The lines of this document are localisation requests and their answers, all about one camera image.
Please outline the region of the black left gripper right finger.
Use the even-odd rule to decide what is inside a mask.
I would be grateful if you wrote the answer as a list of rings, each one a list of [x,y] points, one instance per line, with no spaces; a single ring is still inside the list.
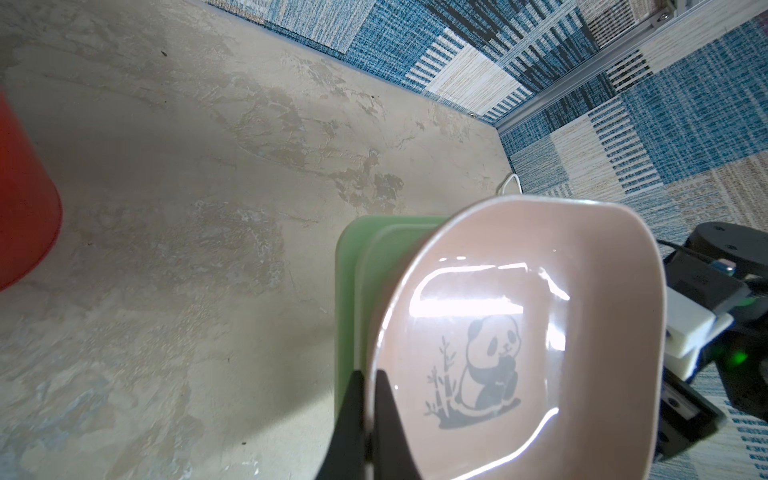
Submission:
[[[406,439],[393,389],[383,370],[377,371],[375,380],[371,460],[374,479],[421,478]]]

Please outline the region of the green electronic kitchen scale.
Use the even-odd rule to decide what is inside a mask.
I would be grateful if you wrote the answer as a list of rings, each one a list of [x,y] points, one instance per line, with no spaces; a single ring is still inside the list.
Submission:
[[[351,374],[362,371],[369,326],[385,286],[446,215],[366,215],[342,232],[335,252],[335,385],[338,416]]]

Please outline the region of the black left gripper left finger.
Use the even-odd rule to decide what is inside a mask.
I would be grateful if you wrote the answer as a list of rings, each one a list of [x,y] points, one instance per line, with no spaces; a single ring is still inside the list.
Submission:
[[[317,480],[360,480],[365,477],[366,435],[363,418],[364,377],[353,371]]]

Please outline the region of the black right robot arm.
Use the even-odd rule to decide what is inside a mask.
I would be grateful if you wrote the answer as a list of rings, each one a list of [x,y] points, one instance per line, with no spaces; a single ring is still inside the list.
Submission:
[[[715,365],[730,404],[767,418],[767,235],[698,225],[664,259],[666,338],[654,459],[670,460],[718,432],[726,415],[692,383]]]

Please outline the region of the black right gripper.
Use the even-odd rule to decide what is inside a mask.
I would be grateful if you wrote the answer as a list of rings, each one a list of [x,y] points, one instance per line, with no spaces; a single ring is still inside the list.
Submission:
[[[725,413],[669,369],[664,368],[654,462],[670,460],[717,433]]]

